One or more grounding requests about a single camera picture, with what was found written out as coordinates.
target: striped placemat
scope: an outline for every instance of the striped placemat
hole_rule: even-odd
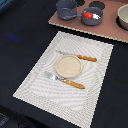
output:
[[[13,96],[79,127],[89,128],[112,49],[111,44],[59,31]],[[44,77],[45,71],[57,75],[54,64],[62,55],[56,50],[97,58],[97,62],[81,60],[82,73],[70,79],[83,84],[84,90]]]

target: cutlery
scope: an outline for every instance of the cutlery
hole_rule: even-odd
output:
[[[58,50],[56,50],[56,52],[58,52],[60,54],[63,54],[63,55],[74,55],[74,56],[77,56],[79,59],[83,59],[83,60],[88,60],[88,61],[93,61],[93,62],[96,62],[97,61],[96,58],[92,58],[92,57],[87,57],[87,56],[82,56],[82,55],[75,55],[75,54],[65,53],[65,52],[61,52],[61,51],[58,51]]]
[[[53,75],[53,74],[51,74],[50,72],[47,72],[47,71],[46,71],[46,72],[44,73],[44,75],[45,75],[47,78],[51,79],[51,80],[59,80],[59,81],[62,81],[62,82],[64,82],[64,83],[66,83],[66,84],[72,85],[72,86],[74,86],[74,87],[76,87],[76,88],[85,89],[85,87],[84,87],[82,84],[78,84],[78,83],[75,83],[75,82],[73,82],[73,81],[70,81],[70,80],[67,80],[67,79],[64,79],[64,78],[59,78],[58,76]]]

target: black table surface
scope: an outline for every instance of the black table surface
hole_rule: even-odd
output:
[[[0,11],[0,105],[51,128],[78,128],[13,97],[51,40],[62,31],[114,45],[91,128],[128,128],[128,44],[49,25],[56,2],[14,0]]]

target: fork handle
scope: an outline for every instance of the fork handle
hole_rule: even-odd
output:
[[[63,79],[63,82],[66,84],[72,85],[76,88],[79,88],[79,89],[85,89],[85,87],[82,84],[78,84],[78,83],[75,83],[75,82],[67,80],[67,79]]]
[[[87,57],[87,56],[82,56],[82,55],[77,55],[77,57],[79,59],[83,59],[83,60],[89,60],[89,61],[93,61],[93,62],[96,62],[97,61],[96,58],[92,58],[92,57]]]

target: wooden plate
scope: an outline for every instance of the wooden plate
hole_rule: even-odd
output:
[[[83,65],[81,60],[73,55],[64,55],[55,63],[56,72],[64,78],[73,78],[78,76],[82,71]]]

